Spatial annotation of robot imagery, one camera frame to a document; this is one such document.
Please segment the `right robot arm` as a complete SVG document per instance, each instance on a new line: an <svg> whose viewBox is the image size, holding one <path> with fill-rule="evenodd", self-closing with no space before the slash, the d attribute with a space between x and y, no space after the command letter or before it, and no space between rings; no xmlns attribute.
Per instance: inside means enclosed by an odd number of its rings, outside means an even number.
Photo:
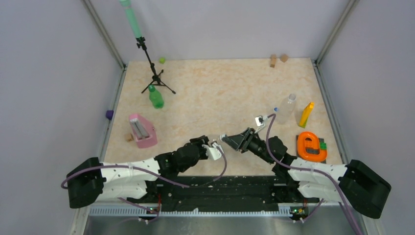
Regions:
<svg viewBox="0 0 415 235"><path fill-rule="evenodd" d="M288 154L288 148L278 136L261 139L252 128L237 135L220 136L233 150L247 151L269 164L272 171L295 183L287 188L294 202L303 198L320 198L345 202L360 214L379 219L391 192L391 185L369 166L359 160L348 164L324 164L306 161Z"/></svg>

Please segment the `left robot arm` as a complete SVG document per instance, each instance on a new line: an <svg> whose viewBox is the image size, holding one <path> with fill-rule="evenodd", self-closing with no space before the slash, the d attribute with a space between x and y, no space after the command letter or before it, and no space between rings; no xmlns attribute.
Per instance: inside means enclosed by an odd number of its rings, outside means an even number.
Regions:
<svg viewBox="0 0 415 235"><path fill-rule="evenodd" d="M173 152L137 162L110 164L100 162L98 157L88 158L67 174L61 187L68 191L71 209L115 198L152 202L157 196L156 180L184 186L174 178L208 159L208 142L207 136L193 138Z"/></svg>

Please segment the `clear plastic bottle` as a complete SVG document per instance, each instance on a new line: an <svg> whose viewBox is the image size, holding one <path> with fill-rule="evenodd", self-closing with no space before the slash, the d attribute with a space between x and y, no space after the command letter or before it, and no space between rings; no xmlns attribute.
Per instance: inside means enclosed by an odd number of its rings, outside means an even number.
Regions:
<svg viewBox="0 0 415 235"><path fill-rule="evenodd" d="M277 106L277 122L279 124L284 124L292 114L296 106L297 96L295 94L289 94L285 97L279 106Z"/></svg>

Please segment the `clear bottle blue-white cap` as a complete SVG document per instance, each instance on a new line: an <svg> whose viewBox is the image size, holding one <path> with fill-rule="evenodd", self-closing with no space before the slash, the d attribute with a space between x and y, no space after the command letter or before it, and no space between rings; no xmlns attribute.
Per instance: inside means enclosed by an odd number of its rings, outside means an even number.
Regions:
<svg viewBox="0 0 415 235"><path fill-rule="evenodd" d="M217 142L219 145L223 144L223 139L227 137L227 134L209 134L208 137L208 146L212 146L214 142Z"/></svg>

